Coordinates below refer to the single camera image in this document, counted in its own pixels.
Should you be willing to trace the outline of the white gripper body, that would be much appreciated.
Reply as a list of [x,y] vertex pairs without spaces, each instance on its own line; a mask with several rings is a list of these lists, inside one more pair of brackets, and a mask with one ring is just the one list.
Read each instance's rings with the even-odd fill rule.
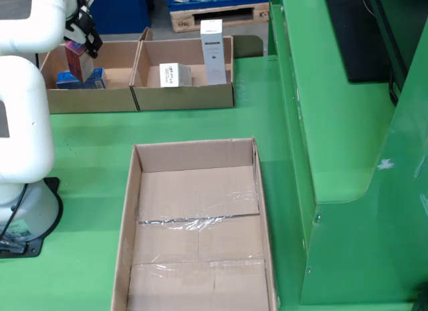
[[72,20],[66,21],[66,29],[64,32],[64,39],[66,41],[74,41],[76,43],[84,42],[84,32]]

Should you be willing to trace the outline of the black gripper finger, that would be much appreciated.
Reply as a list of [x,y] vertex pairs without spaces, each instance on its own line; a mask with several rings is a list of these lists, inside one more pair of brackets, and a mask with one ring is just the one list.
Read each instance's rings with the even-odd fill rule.
[[83,33],[84,45],[87,48],[87,52],[93,59],[96,59],[103,42],[96,31],[95,21],[85,5],[79,7],[77,26]]

